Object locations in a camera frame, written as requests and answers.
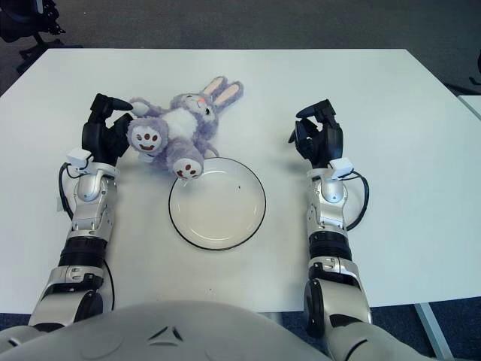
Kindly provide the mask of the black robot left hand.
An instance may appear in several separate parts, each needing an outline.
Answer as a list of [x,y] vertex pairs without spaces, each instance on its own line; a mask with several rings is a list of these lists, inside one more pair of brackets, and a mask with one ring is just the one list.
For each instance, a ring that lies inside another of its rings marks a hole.
[[133,117],[125,113],[108,128],[106,120],[114,111],[131,111],[133,106],[121,99],[98,93],[90,107],[91,114],[83,126],[82,148],[91,152],[94,162],[115,166],[130,144],[127,132]]

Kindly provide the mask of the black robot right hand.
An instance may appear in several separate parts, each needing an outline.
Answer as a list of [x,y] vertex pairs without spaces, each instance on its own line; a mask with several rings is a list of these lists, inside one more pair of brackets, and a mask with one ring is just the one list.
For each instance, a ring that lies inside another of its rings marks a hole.
[[343,156],[343,131],[335,120],[328,99],[308,106],[296,114],[295,128],[289,136],[299,154],[312,168],[327,168],[330,161]]

